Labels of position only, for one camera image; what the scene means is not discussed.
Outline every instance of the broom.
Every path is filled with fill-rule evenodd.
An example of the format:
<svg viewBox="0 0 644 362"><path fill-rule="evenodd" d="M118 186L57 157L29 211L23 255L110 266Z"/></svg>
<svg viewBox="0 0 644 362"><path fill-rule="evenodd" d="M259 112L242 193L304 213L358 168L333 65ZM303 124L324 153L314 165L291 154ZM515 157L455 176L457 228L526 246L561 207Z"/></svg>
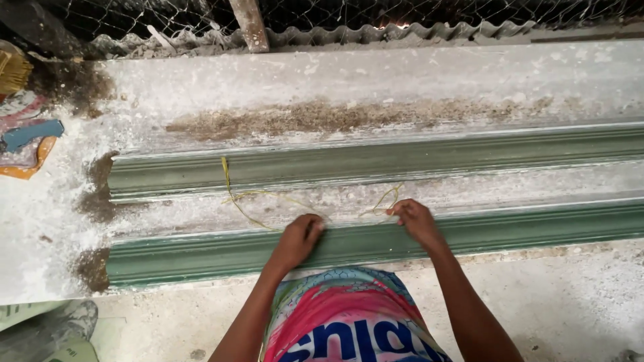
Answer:
<svg viewBox="0 0 644 362"><path fill-rule="evenodd" d="M0 94L9 95L23 89L32 69L20 49L0 40Z"/></svg>

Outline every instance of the brush bristles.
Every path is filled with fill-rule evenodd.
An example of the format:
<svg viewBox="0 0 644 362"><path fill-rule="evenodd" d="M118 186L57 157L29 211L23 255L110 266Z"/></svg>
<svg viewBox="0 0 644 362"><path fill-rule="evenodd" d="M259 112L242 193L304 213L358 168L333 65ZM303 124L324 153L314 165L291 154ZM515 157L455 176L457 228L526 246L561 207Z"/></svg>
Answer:
<svg viewBox="0 0 644 362"><path fill-rule="evenodd" d="M0 94L13 94L23 89L32 69L22 55L0 50Z"/></svg>

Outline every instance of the t-shirt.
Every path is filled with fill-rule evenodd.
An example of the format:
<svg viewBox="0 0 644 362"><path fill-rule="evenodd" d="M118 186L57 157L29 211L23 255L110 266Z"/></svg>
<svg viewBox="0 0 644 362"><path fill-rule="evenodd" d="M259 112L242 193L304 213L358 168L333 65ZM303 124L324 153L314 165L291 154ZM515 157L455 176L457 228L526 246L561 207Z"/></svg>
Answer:
<svg viewBox="0 0 644 362"><path fill-rule="evenodd" d="M451 361L394 273L345 267L280 283L263 362Z"/></svg>

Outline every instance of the hand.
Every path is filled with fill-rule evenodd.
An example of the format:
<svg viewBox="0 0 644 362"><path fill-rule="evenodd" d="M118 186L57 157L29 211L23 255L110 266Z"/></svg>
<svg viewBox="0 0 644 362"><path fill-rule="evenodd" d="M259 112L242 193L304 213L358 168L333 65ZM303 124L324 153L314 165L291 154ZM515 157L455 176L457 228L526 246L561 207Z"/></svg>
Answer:
<svg viewBox="0 0 644 362"><path fill-rule="evenodd" d="M297 267L313 251L317 239L324 231L324 221L315 214L301 215L286 226L266 263L280 274L286 275Z"/></svg>
<svg viewBox="0 0 644 362"><path fill-rule="evenodd" d="M387 215L400 217L398 225L405 225L407 232L425 249L436 243L445 242L430 210L416 200L408 198L398 201L387 210Z"/></svg>

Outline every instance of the orange cloth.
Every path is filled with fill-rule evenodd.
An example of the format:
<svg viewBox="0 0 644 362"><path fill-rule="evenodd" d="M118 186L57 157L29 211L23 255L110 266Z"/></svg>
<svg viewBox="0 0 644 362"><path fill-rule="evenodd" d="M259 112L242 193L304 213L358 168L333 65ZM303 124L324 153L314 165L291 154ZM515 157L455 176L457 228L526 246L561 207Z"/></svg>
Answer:
<svg viewBox="0 0 644 362"><path fill-rule="evenodd" d="M56 143L56 139L57 137L54 136L43 138L40 146L38 146L38 163L36 163L36 166L31 168L0 167L0 175L29 180L43 165L44 159L49 155L49 151L52 150L53 145Z"/></svg>

